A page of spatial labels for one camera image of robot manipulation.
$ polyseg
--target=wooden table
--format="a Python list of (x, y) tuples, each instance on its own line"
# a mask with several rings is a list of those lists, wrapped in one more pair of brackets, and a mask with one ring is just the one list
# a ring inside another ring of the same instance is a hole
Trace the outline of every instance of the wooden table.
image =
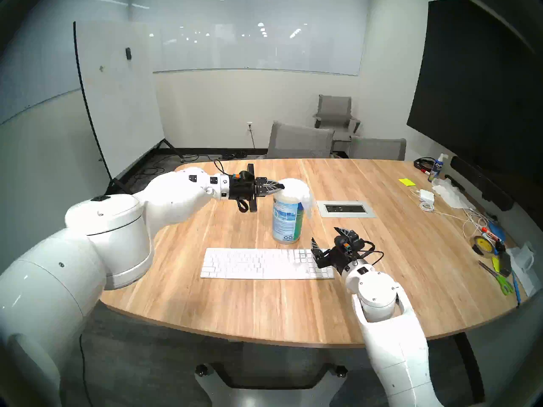
[[(136, 283), (105, 291), (111, 309), (155, 324), (234, 340), (287, 346), (363, 346), (350, 299), (338, 274), (333, 280), (202, 279), (208, 247), (309, 248), (333, 245), (334, 226), (355, 230), (373, 241), (384, 258), (376, 264), (401, 283), (427, 338), (477, 327), (516, 306), (496, 280), (477, 265), (482, 259), (462, 235), (463, 222), (427, 213), (399, 178), (431, 189), (412, 162), (349, 159), (255, 160), (255, 172), (275, 180), (299, 178), (315, 200), (363, 200), (377, 218), (322, 218), (316, 207), (304, 219), (301, 238), (281, 245), (272, 238), (272, 198), (259, 198), (257, 213), (242, 214), (233, 201), (211, 201), (191, 219), (168, 226), (155, 238), (152, 267)], [(223, 162), (229, 173), (247, 161)], [(213, 163), (197, 163), (209, 174)], [(436, 196), (435, 207), (460, 218)], [(466, 225), (471, 233), (471, 226)], [(378, 254), (371, 255), (377, 259)], [(526, 298), (521, 287), (523, 300)]]

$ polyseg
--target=tape roll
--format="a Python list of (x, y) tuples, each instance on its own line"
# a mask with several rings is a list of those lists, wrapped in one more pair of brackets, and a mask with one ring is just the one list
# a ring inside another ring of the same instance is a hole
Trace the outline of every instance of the tape roll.
[(476, 254), (485, 258), (492, 258), (494, 256), (494, 246), (488, 239), (482, 236), (474, 236), (470, 239), (470, 243)]

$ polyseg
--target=pen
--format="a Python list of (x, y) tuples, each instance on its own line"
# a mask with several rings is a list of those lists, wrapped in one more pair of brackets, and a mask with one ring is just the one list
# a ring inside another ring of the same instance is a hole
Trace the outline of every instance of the pen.
[(513, 272), (513, 286), (515, 286), (515, 295), (516, 295), (516, 307), (520, 306), (520, 292), (519, 284), (516, 282), (516, 274)]

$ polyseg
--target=chair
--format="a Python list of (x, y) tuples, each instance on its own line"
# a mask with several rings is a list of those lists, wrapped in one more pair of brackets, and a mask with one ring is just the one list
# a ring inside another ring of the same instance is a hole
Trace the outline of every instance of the chair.
[(332, 150), (333, 131), (292, 126), (274, 121), (266, 159), (326, 159)]
[(319, 94), (315, 128), (334, 131), (334, 141), (350, 141), (360, 121), (351, 116), (351, 98)]
[(349, 149), (350, 159), (405, 160), (405, 138), (381, 139), (353, 137)]

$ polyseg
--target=whiteboard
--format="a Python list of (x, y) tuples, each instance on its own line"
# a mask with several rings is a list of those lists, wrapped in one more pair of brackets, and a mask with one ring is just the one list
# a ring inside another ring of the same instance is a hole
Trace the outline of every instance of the whiteboard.
[(164, 139), (148, 29), (140, 23), (76, 22), (74, 36), (83, 96), (106, 169), (114, 178)]
[(130, 20), (147, 23), (153, 34), (153, 71), (267, 68), (358, 75), (360, 69), (368, 0), (132, 3)]
[(0, 55), (0, 124), (78, 89), (73, 21), (128, 21), (128, 1), (40, 0)]

